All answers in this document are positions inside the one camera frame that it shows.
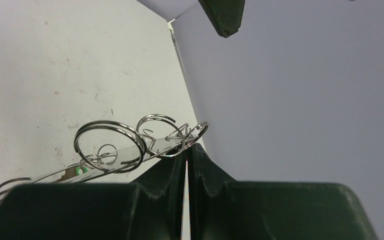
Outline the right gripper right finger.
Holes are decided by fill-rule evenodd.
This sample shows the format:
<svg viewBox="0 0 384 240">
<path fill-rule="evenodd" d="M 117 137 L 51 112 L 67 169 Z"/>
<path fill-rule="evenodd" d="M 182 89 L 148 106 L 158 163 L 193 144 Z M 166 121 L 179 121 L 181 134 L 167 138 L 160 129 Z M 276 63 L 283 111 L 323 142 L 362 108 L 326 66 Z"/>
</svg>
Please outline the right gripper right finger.
<svg viewBox="0 0 384 240">
<path fill-rule="evenodd" d="M 238 181 L 196 143 L 187 151 L 193 240 L 375 240 L 359 198 L 339 183 Z"/>
</svg>

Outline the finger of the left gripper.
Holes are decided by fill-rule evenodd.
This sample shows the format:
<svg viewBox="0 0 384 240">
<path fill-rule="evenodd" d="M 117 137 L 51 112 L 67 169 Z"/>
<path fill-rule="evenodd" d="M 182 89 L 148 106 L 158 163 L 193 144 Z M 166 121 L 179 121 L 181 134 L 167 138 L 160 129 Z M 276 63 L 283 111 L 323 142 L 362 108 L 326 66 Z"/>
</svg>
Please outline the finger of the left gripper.
<svg viewBox="0 0 384 240">
<path fill-rule="evenodd" d="M 245 0 L 199 0 L 199 4 L 220 37 L 237 33 L 242 24 Z"/>
</svg>

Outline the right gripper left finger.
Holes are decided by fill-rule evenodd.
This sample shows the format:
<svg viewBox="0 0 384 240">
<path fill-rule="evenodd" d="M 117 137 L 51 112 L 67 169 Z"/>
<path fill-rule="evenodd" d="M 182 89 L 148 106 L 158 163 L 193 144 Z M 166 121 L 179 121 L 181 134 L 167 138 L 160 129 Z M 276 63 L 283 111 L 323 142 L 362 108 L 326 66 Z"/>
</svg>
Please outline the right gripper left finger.
<svg viewBox="0 0 384 240">
<path fill-rule="evenodd" d="M 24 184 L 0 206 L 0 240 L 178 240 L 186 153 L 130 183 Z"/>
</svg>

